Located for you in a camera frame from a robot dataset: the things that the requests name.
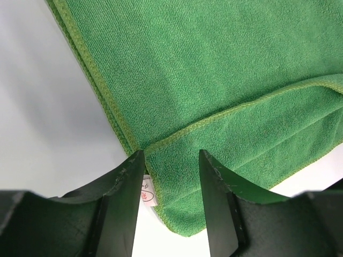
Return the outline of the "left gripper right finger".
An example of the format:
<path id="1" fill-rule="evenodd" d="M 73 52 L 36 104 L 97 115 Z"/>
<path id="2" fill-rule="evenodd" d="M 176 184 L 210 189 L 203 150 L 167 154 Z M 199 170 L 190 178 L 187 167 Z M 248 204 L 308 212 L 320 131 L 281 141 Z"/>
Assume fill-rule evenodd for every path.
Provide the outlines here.
<path id="1" fill-rule="evenodd" d="M 342 182 L 287 197 L 205 150 L 199 175 L 211 256 L 342 256 Z"/>

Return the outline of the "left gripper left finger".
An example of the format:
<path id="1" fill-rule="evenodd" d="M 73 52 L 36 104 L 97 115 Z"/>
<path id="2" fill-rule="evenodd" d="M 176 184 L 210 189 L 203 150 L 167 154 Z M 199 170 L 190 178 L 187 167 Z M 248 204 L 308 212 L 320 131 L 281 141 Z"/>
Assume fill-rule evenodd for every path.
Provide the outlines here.
<path id="1" fill-rule="evenodd" d="M 131 256 L 143 151 L 62 197 L 1 191 L 1 256 Z"/>

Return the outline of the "green towel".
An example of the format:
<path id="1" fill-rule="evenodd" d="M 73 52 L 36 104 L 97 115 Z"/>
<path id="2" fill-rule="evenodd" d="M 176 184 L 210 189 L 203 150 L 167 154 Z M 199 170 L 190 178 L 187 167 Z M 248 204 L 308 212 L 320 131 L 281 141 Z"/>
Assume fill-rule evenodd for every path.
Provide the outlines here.
<path id="1" fill-rule="evenodd" d="M 199 151 L 266 189 L 342 143 L 342 1 L 49 1 L 155 211 L 205 229 Z"/>

